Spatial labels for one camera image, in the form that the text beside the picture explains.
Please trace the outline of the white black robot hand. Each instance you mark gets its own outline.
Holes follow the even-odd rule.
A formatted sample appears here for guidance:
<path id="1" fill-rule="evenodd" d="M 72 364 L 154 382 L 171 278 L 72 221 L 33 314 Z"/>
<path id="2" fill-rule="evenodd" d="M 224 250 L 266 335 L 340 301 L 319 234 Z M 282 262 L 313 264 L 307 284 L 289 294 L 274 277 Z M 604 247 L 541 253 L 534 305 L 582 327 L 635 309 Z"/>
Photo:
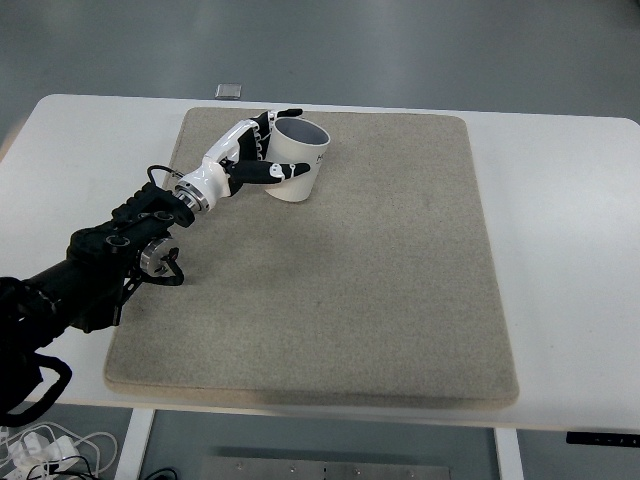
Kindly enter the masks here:
<path id="1" fill-rule="evenodd" d="M 275 122 L 302 113 L 299 108 L 270 110 L 237 122 L 205 153 L 199 168 L 179 179 L 174 195 L 194 212 L 206 212 L 245 184 L 274 185 L 308 173 L 307 163 L 266 160 Z"/>

